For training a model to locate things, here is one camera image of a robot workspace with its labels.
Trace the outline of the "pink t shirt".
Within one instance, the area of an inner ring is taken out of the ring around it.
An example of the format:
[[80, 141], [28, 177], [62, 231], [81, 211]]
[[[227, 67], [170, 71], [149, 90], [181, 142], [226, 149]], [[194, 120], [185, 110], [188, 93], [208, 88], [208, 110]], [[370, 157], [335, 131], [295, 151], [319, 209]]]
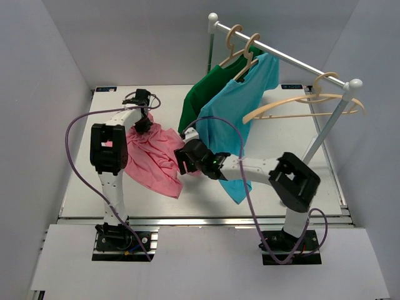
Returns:
[[138, 134], [132, 127], [126, 134], [128, 160], [124, 172], [142, 186], [163, 196], [177, 199], [183, 189], [174, 151], [184, 143], [178, 133], [163, 129], [149, 115], [148, 132]]

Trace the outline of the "beige plastic hanger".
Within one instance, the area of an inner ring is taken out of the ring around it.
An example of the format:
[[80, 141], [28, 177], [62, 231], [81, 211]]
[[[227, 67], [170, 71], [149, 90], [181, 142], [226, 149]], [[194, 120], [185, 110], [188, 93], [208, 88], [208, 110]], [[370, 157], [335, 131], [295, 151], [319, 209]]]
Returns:
[[366, 114], [364, 104], [355, 97], [362, 86], [363, 82], [360, 79], [353, 79], [346, 82], [341, 94], [326, 93], [323, 91], [321, 81], [323, 79], [337, 79], [339, 76], [335, 72], [326, 72], [313, 81], [312, 93], [304, 96], [290, 97], [283, 100], [278, 100], [265, 104], [249, 113], [243, 118], [244, 124], [255, 120], [270, 120], [270, 119], [289, 119], [289, 118], [308, 118], [328, 116], [331, 117], [332, 111], [312, 112], [313, 106], [322, 106], [323, 104], [338, 101], [344, 105], [344, 109], [340, 112], [341, 115], [352, 115], [357, 113]]

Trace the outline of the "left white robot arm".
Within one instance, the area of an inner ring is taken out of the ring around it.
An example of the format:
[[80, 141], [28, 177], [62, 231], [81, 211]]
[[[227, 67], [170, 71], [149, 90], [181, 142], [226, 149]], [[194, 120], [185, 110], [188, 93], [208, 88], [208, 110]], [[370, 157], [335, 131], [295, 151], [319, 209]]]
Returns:
[[104, 222], [117, 226], [128, 220], [123, 197], [123, 171], [128, 164], [127, 134], [130, 129], [142, 135], [153, 125], [148, 117], [151, 93], [137, 89], [128, 94], [109, 121], [91, 127], [90, 162], [102, 187], [105, 203]]

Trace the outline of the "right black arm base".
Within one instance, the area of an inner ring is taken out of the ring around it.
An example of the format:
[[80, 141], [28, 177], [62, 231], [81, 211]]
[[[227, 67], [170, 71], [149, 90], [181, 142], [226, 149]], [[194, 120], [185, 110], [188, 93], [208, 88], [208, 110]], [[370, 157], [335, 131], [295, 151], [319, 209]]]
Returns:
[[[290, 238], [280, 231], [263, 231], [265, 241], [268, 243], [272, 252], [279, 260], [284, 260], [297, 243], [297, 238]], [[294, 256], [288, 262], [291, 265], [321, 265], [322, 259], [319, 250], [310, 254], [319, 246], [319, 241], [315, 230], [307, 230], [301, 244], [297, 247]], [[262, 254], [262, 264], [264, 266], [277, 265], [276, 261], [267, 252], [261, 242], [259, 248]]]

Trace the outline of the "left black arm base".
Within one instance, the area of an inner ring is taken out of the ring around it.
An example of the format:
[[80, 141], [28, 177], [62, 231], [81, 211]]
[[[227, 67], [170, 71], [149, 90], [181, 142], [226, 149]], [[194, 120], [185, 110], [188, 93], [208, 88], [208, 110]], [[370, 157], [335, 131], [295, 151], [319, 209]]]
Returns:
[[96, 237], [92, 261], [149, 262], [155, 254], [154, 232], [136, 231], [134, 235], [122, 224], [95, 225]]

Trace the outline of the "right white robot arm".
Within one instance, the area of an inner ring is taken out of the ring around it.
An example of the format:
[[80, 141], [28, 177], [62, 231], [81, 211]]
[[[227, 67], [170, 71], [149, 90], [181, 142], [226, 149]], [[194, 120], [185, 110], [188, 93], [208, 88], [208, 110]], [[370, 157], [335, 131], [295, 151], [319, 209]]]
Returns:
[[286, 206], [282, 228], [283, 244], [297, 249], [305, 241], [303, 233], [320, 177], [295, 154], [284, 152], [276, 160], [239, 158], [228, 152], [213, 153], [199, 139], [188, 141], [174, 151], [180, 173], [201, 171], [212, 180], [233, 183], [246, 181], [271, 186]]

